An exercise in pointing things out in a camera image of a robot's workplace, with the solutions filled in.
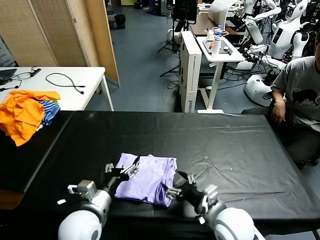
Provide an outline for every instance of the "desk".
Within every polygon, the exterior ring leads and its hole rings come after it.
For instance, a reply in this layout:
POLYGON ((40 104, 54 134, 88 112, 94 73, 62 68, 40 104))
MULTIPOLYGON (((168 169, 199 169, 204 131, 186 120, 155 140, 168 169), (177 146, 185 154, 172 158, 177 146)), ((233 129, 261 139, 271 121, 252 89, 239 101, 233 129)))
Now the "desk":
MULTIPOLYGON (((214 21, 209 18, 207 13, 202 13, 197 15, 196 23, 190 24, 190 29, 194 36, 196 37, 206 37, 207 33, 204 31, 205 29, 212 29, 213 27, 217 27, 214 21)), ((229 33, 229 35, 238 35, 236 31, 234 31, 231 27, 226 27, 225 30, 229 33)))
MULTIPOLYGON (((31 67, 15 67, 15 74, 30 72, 31 67)), ((21 86, 17 90, 30 91, 56 91, 60 94, 61 99, 58 101, 61 110, 64 111, 79 111, 85 110, 90 99, 97 87, 101 84, 103 94, 109 102, 111 110, 114 110, 109 88, 105 77, 104 67, 40 67, 41 71, 29 79, 22 80, 21 86), (78 88, 84 94, 80 94, 73 87, 61 87, 52 85, 46 81, 46 76, 52 73, 61 73, 70 77, 76 86, 84 85, 85 87, 78 88)), ((0 70, 12 69, 12 67, 0 67, 0 70)), ((72 85, 71 81, 62 75, 49 76, 49 80, 58 85, 72 85)), ((19 82, 13 81, 7 83, 2 88, 15 87, 19 82)), ((0 92, 0 103, 5 99, 7 94, 13 89, 8 89, 0 92)))
MULTIPOLYGON (((45 163, 15 210, 20 223, 15 234, 54 238, 60 222, 79 207, 72 201, 57 205, 61 190, 83 179, 99 185, 105 164, 117 163, 121 153, 176 157, 178 169, 193 173, 200 190, 208 184, 217 185, 219 198, 228 207, 246 210, 265 235, 320 228, 319 199, 263 115, 59 112, 66 113, 71 113, 70 120, 54 146, 47 149, 45 163)), ((35 135, 30 142, 40 138, 44 140, 35 135)), ((30 154, 12 160, 18 166, 35 158, 30 154)), ((108 239, 108 232, 131 238, 146 234, 157 239, 155 233, 161 233, 161 239, 166 235, 177 239, 183 234, 214 239, 208 227, 194 219, 182 219, 180 206, 173 201, 165 209, 116 199, 101 239, 108 239)))
POLYGON ((216 97, 216 93, 217 93, 217 89, 218 89, 218 84, 219 84, 219 78, 222 72, 222 68, 224 63, 230 63, 230 62, 242 62, 245 60, 245 58, 242 56, 242 54, 227 40, 227 39, 223 39, 223 41, 227 44, 227 46, 229 47, 229 49, 232 51, 232 54, 218 54, 217 56, 212 56, 211 54, 208 53, 206 47, 204 46, 203 41, 206 40, 207 37, 206 36, 198 36, 196 38, 205 58, 208 60, 208 62, 211 62, 211 64, 209 65, 210 67, 212 67, 212 63, 217 63, 216 64, 216 69, 214 72, 214 77, 213 77, 213 81, 212 81, 212 86, 211 86, 211 91, 210 91, 210 95, 208 98, 207 92, 205 88, 200 88, 200 92, 205 104, 205 107, 209 112, 211 112, 212 107, 214 105, 214 101, 215 101, 215 97, 216 97))
POLYGON ((0 153, 4 156, 0 162, 0 209, 11 210, 19 205, 72 114, 58 112, 50 126, 19 147, 0 131, 0 153))

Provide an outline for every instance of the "water bottle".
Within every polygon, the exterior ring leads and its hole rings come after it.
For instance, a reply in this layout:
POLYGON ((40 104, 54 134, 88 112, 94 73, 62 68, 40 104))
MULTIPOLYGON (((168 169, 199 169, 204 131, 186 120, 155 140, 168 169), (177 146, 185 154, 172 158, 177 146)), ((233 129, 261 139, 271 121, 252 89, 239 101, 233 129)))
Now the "water bottle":
POLYGON ((222 26, 218 25, 218 27, 214 30, 214 44, 211 53, 212 56, 217 56, 219 54, 222 38, 222 26))

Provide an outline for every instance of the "laptop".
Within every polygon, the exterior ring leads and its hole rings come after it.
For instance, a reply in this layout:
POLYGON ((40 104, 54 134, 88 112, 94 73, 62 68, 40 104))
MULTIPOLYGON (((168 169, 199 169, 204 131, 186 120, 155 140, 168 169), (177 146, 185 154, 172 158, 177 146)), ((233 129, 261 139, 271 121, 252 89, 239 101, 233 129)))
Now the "laptop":
POLYGON ((0 70, 0 85, 4 85, 12 78, 12 76, 17 71, 16 68, 7 69, 7 70, 0 70))

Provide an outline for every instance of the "lavender cloth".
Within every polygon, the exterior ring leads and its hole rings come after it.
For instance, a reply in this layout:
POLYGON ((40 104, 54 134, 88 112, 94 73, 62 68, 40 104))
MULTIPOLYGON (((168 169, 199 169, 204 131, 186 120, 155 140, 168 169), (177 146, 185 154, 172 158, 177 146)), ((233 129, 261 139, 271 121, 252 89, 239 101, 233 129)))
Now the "lavender cloth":
MULTIPOLYGON (((136 158, 135 155, 122 153, 116 167, 125 168, 136 158)), ((171 200, 167 197, 162 184, 172 188, 176 170, 176 158, 156 157, 151 154, 141 156, 139 171, 129 181, 120 183, 115 197, 169 207, 171 200)))

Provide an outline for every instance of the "person's arm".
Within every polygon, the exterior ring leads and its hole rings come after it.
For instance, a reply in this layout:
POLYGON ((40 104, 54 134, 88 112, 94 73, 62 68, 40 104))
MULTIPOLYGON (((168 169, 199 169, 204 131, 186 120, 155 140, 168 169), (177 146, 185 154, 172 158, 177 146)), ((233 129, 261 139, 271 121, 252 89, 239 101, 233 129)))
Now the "person's arm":
POLYGON ((286 121, 286 103, 281 92, 273 91, 272 96, 275 103, 271 113, 271 120, 279 126, 282 121, 286 121))
POLYGON ((280 125, 282 121, 286 121, 284 94, 286 92, 288 79, 289 67, 286 65, 271 85, 272 97, 275 102, 271 113, 271 120, 277 125, 280 125))

